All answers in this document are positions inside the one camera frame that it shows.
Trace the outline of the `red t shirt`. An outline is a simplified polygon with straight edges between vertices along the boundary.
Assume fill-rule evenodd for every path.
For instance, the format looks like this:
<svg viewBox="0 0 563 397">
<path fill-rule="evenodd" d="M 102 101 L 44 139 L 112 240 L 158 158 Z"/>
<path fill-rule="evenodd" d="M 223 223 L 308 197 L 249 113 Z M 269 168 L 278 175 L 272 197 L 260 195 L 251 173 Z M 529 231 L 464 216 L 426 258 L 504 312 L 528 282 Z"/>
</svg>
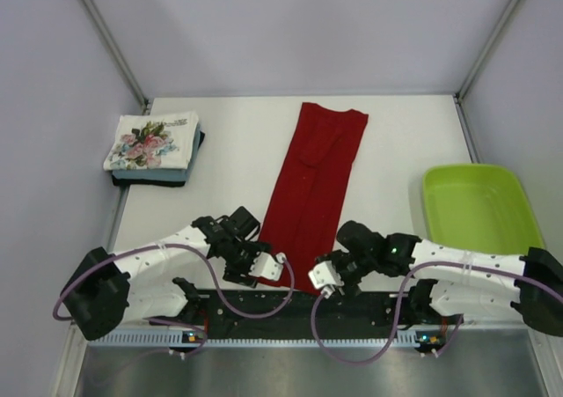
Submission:
<svg viewBox="0 0 563 397">
<path fill-rule="evenodd" d="M 259 240 L 284 253 L 295 288 L 316 294 L 308 272 L 333 250 L 348 180 L 369 116 L 304 102 Z"/>
</svg>

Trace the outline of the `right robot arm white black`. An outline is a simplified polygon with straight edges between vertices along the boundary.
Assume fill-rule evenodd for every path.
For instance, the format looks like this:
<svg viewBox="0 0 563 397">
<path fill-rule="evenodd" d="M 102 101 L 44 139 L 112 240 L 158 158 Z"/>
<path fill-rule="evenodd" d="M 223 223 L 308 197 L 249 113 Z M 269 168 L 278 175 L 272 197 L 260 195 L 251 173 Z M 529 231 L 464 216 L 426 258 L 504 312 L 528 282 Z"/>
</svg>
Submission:
<svg viewBox="0 0 563 397">
<path fill-rule="evenodd" d="M 542 248 L 484 254 L 410 234 L 382 236 L 355 221 L 340 227 L 337 241 L 342 250 L 320 267 L 327 293 L 355 296 L 371 273 L 411 277 L 417 288 L 410 309 L 420 322 L 439 315 L 516 319 L 540 333 L 562 335 L 562 266 Z"/>
</svg>

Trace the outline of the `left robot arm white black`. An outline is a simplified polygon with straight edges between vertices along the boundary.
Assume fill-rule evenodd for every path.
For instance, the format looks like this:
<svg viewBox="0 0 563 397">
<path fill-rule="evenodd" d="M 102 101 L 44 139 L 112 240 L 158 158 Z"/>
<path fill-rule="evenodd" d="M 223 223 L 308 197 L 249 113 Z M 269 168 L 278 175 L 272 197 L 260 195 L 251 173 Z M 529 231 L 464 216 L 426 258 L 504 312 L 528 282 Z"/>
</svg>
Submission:
<svg viewBox="0 0 563 397">
<path fill-rule="evenodd" d="M 148 318 L 190 323 L 199 315 L 196 269 L 211 258 L 224 262 L 223 280 L 255 287 L 277 281 L 282 260 L 254 240 L 260 222 L 244 207 L 230 216 L 198 217 L 172 235 L 111 255 L 91 250 L 64 286 L 62 304 L 88 341 Z"/>
</svg>

